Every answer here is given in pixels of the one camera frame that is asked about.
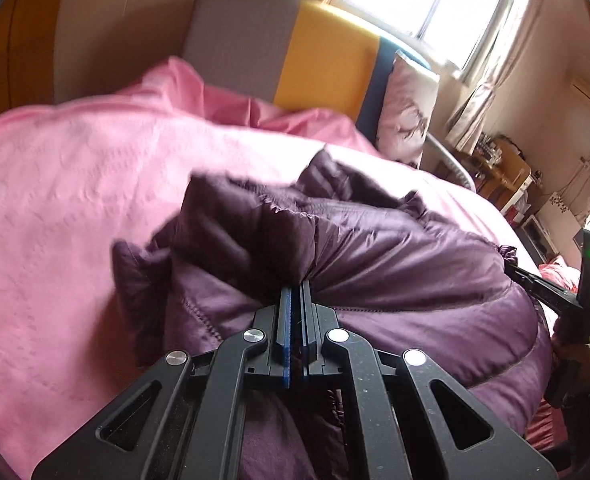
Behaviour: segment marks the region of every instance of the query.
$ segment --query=pillow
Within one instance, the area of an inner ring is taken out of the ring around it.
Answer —
[[[386,158],[419,167],[439,83],[437,74],[397,51],[377,128],[376,147]]]

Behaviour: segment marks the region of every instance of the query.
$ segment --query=purple quilted fabric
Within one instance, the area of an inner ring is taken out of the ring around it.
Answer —
[[[118,241],[114,277],[141,365],[215,349],[283,285],[374,348],[421,348],[523,433],[552,364],[543,313],[504,274],[507,248],[402,200],[320,152],[291,187],[194,175],[150,245]],[[254,393],[240,478],[346,478],[335,394]]]

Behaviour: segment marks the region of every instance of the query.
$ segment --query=metal bolt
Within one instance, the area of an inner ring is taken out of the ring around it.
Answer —
[[[336,343],[348,341],[348,336],[348,332],[346,332],[343,328],[333,328],[332,330],[328,331],[328,339],[335,341]]]
[[[422,366],[426,362],[426,354],[421,350],[407,350],[404,352],[404,361],[411,366]]]
[[[181,350],[175,350],[166,356],[166,362],[171,366],[183,365],[187,359],[188,356]]]
[[[258,341],[264,339],[264,332],[258,328],[251,328],[250,330],[246,330],[246,332],[244,332],[244,339],[249,343],[257,343]]]

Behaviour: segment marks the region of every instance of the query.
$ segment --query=beige wall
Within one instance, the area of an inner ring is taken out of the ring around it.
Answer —
[[[438,140],[444,142],[447,133],[446,122],[456,108],[468,97],[470,88],[460,80],[455,79],[449,72],[441,70],[439,67],[434,66],[433,70],[440,76],[440,89],[437,94],[437,102],[430,117],[428,130]],[[434,171],[440,160],[436,152],[431,148],[427,148],[422,155],[420,168],[424,171]]]
[[[545,0],[533,35],[498,90],[485,130],[508,135],[544,175],[544,192],[559,190],[590,154],[590,112],[571,82],[590,85],[590,17],[584,0]]]
[[[181,51],[193,0],[61,0],[55,101],[113,92]]]

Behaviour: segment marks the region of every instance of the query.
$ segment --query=pink bedsheet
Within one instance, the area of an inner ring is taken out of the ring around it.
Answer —
[[[347,118],[204,86],[178,59],[115,95],[0,116],[0,452],[21,478],[138,373],[115,310],[111,242],[144,243],[180,206],[191,171],[287,184],[324,142],[390,194],[418,190],[537,270],[494,206],[377,158]]]

